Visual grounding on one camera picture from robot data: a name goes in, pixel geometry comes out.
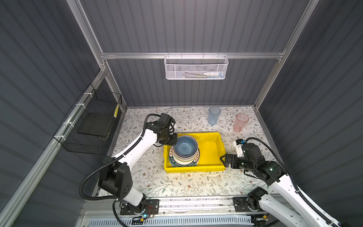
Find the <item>dark blue ceramic bowl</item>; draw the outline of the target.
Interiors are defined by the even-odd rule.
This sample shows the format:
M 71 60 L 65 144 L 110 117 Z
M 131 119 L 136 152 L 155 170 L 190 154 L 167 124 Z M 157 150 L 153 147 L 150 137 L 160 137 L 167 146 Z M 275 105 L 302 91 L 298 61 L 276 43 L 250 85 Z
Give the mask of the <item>dark blue ceramic bowl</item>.
M 198 149 L 198 142 L 190 135 L 178 137 L 177 143 L 173 146 L 174 150 L 184 157 L 193 155 Z

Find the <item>green rim lettered plate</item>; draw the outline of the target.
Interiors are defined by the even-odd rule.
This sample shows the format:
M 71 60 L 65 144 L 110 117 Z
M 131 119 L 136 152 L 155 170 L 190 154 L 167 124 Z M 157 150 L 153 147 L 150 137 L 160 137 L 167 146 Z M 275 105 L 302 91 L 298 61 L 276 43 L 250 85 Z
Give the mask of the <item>green rim lettered plate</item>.
M 172 158 L 173 156 L 173 152 L 174 152 L 174 148 L 171 147 L 170 150 L 169 150 L 169 161 L 170 161 L 170 164 L 173 166 L 173 167 L 192 167 L 192 166 L 196 166 L 199 162 L 199 159 L 200 159 L 200 155 L 199 155 L 199 159 L 197 162 L 193 162 L 193 163 L 190 163 L 190 164 L 187 164 L 187 165 L 181 165 L 181 164 L 178 164 L 174 161 L 174 159 Z

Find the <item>yellow plastic bin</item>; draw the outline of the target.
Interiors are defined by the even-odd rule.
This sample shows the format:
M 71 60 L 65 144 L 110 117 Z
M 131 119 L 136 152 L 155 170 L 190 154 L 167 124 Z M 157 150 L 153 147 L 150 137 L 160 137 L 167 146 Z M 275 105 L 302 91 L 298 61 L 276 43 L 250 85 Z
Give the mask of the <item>yellow plastic bin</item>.
M 224 171 L 220 157 L 226 154 L 221 135 L 218 132 L 189 133 L 199 145 L 199 161 L 196 166 L 177 167 L 171 157 L 171 146 L 164 146 L 164 170 L 170 173 Z

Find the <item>purple ceramic bowl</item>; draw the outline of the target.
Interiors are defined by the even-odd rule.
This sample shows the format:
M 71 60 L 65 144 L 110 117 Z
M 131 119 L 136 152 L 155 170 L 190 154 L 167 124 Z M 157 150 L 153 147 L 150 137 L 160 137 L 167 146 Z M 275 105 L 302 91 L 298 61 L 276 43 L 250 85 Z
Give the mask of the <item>purple ceramic bowl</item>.
M 182 156 L 182 155 L 179 155 L 176 151 L 174 151 L 173 152 L 173 156 L 175 157 L 175 158 L 177 158 L 177 159 L 179 159 L 179 160 L 184 160 L 184 161 L 186 161 L 186 160 L 193 160 L 193 159 L 195 159 L 196 157 L 198 157 L 200 155 L 200 151 L 198 150 L 198 151 L 196 151 L 193 155 L 190 155 L 190 156 L 188 156 L 188 157 L 184 157 L 184 156 Z

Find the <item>green ceramic bowl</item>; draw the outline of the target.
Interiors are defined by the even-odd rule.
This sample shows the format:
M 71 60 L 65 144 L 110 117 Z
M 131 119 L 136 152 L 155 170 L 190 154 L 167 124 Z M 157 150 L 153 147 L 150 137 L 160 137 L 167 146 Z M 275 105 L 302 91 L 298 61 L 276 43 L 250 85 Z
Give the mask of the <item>green ceramic bowl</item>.
M 197 162 L 198 159 L 199 159 L 199 153 L 197 153 L 196 155 L 194 155 L 194 156 L 192 156 L 190 158 L 187 158 L 187 159 L 181 159 L 178 156 L 176 156 L 175 154 L 173 154 L 172 158 L 178 164 L 187 165 L 187 164 L 190 164 L 190 163 L 193 163 L 193 162 Z

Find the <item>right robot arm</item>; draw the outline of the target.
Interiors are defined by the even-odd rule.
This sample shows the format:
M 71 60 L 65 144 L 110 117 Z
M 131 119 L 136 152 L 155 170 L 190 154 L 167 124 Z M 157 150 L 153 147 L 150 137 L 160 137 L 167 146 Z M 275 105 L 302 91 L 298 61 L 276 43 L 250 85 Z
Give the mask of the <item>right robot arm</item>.
M 225 167 L 243 170 L 244 174 L 262 180 L 292 206 L 278 202 L 267 190 L 256 187 L 243 201 L 235 197 L 235 208 L 252 212 L 265 211 L 288 227 L 340 227 L 342 224 L 315 203 L 295 182 L 290 171 L 276 161 L 267 161 L 250 138 L 233 143 L 236 154 L 220 157 Z

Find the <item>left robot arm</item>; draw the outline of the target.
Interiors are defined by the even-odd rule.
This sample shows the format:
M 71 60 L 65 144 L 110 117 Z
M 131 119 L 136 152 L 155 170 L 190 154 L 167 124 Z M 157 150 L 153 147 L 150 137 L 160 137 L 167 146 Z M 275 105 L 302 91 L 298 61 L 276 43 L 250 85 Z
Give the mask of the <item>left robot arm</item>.
M 100 171 L 98 186 L 134 207 L 143 206 L 145 195 L 133 186 L 131 170 L 154 144 L 173 146 L 177 142 L 175 119 L 170 115 L 148 114 L 139 136 L 122 152 L 113 156 L 114 164 Z

